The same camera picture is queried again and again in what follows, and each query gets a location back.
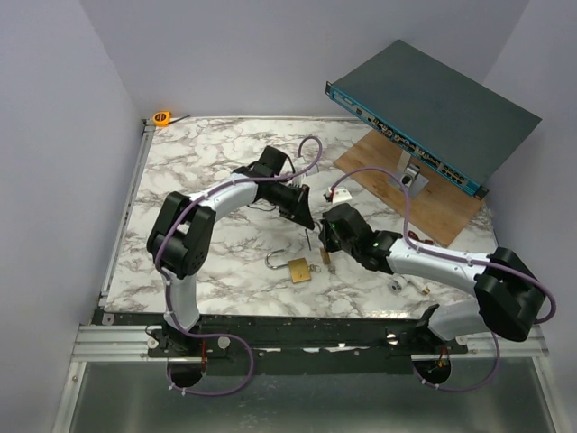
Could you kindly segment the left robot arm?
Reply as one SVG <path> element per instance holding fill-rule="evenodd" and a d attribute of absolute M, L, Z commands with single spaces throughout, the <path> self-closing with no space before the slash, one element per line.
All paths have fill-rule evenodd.
<path fill-rule="evenodd" d="M 241 207 L 265 200 L 281 217 L 314 229 L 309 204 L 310 187 L 294 178 L 297 171 L 282 175 L 288 155 L 267 146 L 259 160 L 233 171 L 209 189 L 184 195 L 177 191 L 164 200 L 146 248 L 165 285 L 164 320 L 174 327 L 169 346 L 178 355 L 198 350 L 200 335 L 193 328 L 200 319 L 197 305 L 197 273 L 204 265 L 215 224 Z"/>

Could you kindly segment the long shackle brass padlock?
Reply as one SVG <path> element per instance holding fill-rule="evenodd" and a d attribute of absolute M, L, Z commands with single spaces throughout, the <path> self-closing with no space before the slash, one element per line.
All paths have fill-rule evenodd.
<path fill-rule="evenodd" d="M 320 252 L 323 264 L 330 265 L 332 263 L 332 261 L 331 261 L 331 257 L 330 257 L 329 252 L 324 247 L 320 247 L 319 252 Z"/>

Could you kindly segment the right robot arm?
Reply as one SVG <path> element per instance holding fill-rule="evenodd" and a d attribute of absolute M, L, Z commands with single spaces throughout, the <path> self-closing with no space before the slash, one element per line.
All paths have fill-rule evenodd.
<path fill-rule="evenodd" d="M 484 254 L 423 244 L 372 229 L 347 203 L 326 211 L 321 225 L 319 239 L 329 253 L 348 253 L 372 272 L 416 276 L 469 294 L 464 301 L 432 307 L 422 317 L 414 335 L 425 353 L 437 352 L 458 336 L 486 331 L 523 342 L 545 302 L 535 275 L 507 248 Z"/>

